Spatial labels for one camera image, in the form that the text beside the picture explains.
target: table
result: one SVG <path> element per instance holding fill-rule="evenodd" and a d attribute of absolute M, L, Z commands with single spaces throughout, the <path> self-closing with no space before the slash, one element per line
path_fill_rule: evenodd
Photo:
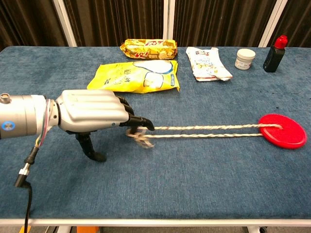
<path fill-rule="evenodd" d="M 275 73 L 262 69 L 269 48 L 252 48 L 249 70 L 234 67 L 238 49 L 219 47 L 228 82 L 197 82 L 186 48 L 178 48 L 180 93 L 119 95 L 156 126 L 257 123 L 280 113 L 310 136 L 311 49 L 287 48 Z M 8 47 L 0 53 L 0 93 L 55 99 L 64 89 L 85 89 L 100 64 L 127 61 L 116 47 Z M 154 139 L 146 150 L 122 127 L 91 137 L 105 163 L 89 160 L 74 135 L 57 127 L 48 133 L 28 177 L 30 224 L 311 226 L 310 141 L 285 150 L 263 137 Z M 34 141 L 0 140 L 0 224 L 23 223 L 27 191 L 13 184 Z"/>

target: twisted rope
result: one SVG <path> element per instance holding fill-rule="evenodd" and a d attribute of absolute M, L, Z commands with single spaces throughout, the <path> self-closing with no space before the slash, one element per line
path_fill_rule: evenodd
<path fill-rule="evenodd" d="M 282 129 L 278 124 L 246 124 L 246 125 L 205 125 L 205 126 L 159 126 L 155 130 L 227 130 L 227 129 L 242 129 L 242 128 L 260 128 L 260 127 L 276 127 Z M 141 132 L 130 133 L 126 135 L 133 138 L 144 148 L 151 148 L 154 145 L 148 138 L 214 138 L 214 137 L 255 137 L 262 136 L 261 133 L 224 133 L 224 134 L 145 134 L 145 127 L 138 127 Z"/>

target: robotic arm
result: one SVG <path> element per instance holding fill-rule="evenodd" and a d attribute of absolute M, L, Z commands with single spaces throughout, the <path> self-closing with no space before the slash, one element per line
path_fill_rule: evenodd
<path fill-rule="evenodd" d="M 138 126 L 154 130 L 150 120 L 134 116 L 128 102 L 108 90 L 65 90 L 56 100 L 46 100 L 38 95 L 0 95 L 0 139 L 41 136 L 25 160 L 20 175 L 28 175 L 46 133 L 57 125 L 67 133 L 75 134 L 84 154 L 98 162 L 106 161 L 106 156 L 94 151 L 91 132 L 116 126 L 129 126 L 133 133 Z"/>

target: gold snack bag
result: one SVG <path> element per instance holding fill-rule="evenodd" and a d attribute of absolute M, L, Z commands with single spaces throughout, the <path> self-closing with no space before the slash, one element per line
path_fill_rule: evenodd
<path fill-rule="evenodd" d="M 177 88 L 177 61 L 137 61 L 100 65 L 88 89 L 147 93 Z"/>
<path fill-rule="evenodd" d="M 127 39 L 120 46 L 124 54 L 134 59 L 173 59 L 177 54 L 174 40 Z"/>

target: red disc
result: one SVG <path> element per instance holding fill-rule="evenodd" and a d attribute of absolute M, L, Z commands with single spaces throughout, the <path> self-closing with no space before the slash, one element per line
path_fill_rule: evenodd
<path fill-rule="evenodd" d="M 264 115 L 259 124 L 278 124 L 276 127 L 261 127 L 259 130 L 269 142 L 287 149 L 302 147 L 307 142 L 306 131 L 294 120 L 279 114 Z"/>

